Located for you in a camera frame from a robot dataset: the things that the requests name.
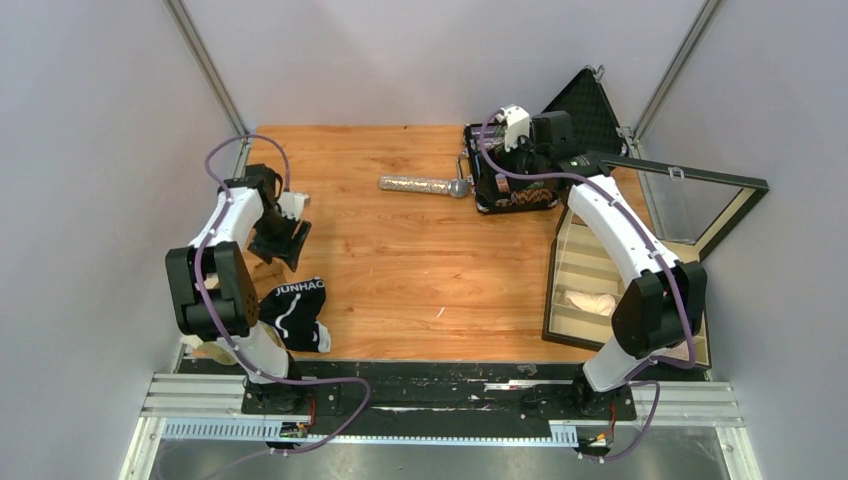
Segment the black poker chip case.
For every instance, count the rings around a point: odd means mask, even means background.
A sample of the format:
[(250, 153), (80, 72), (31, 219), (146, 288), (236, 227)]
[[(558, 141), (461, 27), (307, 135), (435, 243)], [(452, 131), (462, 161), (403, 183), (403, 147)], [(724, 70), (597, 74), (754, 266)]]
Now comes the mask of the black poker chip case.
[(468, 161), (473, 184), (475, 208), (480, 214), (505, 214), (548, 210), (559, 204), (559, 197), (546, 188), (544, 181), (507, 177), (485, 162), (486, 151), (499, 167), (520, 174), (549, 172), (563, 160), (567, 167), (589, 177), (581, 166), (581, 156), (603, 152), (617, 156), (629, 154), (619, 133), (620, 124), (602, 86), (605, 67), (585, 66), (548, 104), (533, 115), (529, 133), (516, 147), (504, 146), (505, 122), (494, 120), (479, 140), (481, 125), (467, 124), (463, 129), (461, 156)]

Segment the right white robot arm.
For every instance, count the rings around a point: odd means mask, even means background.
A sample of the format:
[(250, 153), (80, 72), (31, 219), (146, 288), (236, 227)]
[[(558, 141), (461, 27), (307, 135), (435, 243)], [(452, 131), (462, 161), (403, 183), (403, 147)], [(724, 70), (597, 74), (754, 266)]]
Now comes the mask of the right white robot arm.
[(507, 105), (483, 124), (500, 125), (502, 157), (482, 146), (484, 162), (513, 180), (543, 182), (562, 196), (600, 241), (625, 291), (611, 316), (612, 336), (582, 367), (585, 380), (571, 390), (571, 403), (596, 417), (611, 403), (610, 391), (658, 362), (681, 369), (696, 364), (707, 274), (698, 261), (685, 262), (638, 217), (612, 176), (618, 155), (580, 151), (564, 111), (530, 115)]

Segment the wooden compartment display box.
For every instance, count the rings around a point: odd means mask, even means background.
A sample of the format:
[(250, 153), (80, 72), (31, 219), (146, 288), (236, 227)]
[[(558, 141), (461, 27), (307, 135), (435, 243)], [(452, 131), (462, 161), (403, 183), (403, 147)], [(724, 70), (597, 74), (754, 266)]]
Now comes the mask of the wooden compartment display box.
[(646, 360), (706, 370), (706, 258), (767, 194), (760, 178), (589, 152), (550, 163), (563, 204), (542, 337), (588, 349), (600, 383)]

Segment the black Junhao underwear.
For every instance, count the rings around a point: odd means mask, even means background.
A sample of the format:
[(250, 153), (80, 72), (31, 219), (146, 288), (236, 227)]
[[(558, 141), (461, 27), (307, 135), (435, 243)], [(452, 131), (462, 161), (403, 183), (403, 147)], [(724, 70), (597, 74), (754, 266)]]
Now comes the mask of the black Junhao underwear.
[(326, 298), (321, 277), (284, 283), (259, 302), (259, 319), (277, 331), (290, 351), (329, 353), (331, 335), (318, 319)]

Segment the cream boxer underwear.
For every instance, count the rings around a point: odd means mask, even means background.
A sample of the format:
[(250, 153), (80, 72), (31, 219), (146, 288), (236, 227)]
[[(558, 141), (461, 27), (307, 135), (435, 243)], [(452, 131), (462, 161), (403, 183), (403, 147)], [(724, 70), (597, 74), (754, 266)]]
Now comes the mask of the cream boxer underwear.
[(597, 294), (566, 290), (562, 294), (562, 301), (564, 304), (581, 311), (603, 316), (611, 315), (617, 306), (616, 299), (606, 293)]

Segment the rhinestone silver microphone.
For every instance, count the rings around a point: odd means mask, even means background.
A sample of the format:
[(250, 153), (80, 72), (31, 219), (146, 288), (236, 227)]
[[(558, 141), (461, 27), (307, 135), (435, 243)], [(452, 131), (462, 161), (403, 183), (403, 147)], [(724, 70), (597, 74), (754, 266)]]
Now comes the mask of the rhinestone silver microphone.
[(456, 199), (464, 198), (470, 191), (468, 183), (459, 178), (438, 179), (381, 175), (377, 186), (385, 191), (444, 195)]

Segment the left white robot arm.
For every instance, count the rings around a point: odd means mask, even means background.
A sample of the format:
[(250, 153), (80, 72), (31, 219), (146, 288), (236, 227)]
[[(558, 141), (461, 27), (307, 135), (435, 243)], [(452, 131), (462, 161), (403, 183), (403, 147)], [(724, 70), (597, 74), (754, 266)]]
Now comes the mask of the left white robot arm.
[(181, 334), (209, 354), (239, 365), (255, 385), (270, 384), (268, 400), (283, 413), (298, 411), (306, 386), (280, 336), (259, 320), (259, 300), (243, 253), (296, 270), (311, 224), (309, 197), (283, 186), (272, 168), (257, 164), (227, 179), (201, 232), (168, 251), (165, 267)]

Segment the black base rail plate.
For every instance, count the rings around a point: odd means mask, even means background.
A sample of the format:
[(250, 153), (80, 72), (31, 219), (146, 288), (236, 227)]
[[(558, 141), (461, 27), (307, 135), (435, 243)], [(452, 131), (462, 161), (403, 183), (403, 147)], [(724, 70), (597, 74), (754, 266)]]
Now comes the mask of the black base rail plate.
[(275, 394), (250, 391), (236, 410), (256, 415), (305, 416), (314, 434), (521, 438), (550, 433), (552, 420), (581, 420), (605, 428), (636, 417), (630, 390), (588, 398), (573, 386), (573, 363), (472, 363), (300, 360), (304, 378), (362, 378), (371, 387), (366, 408), (361, 385), (279, 386)]

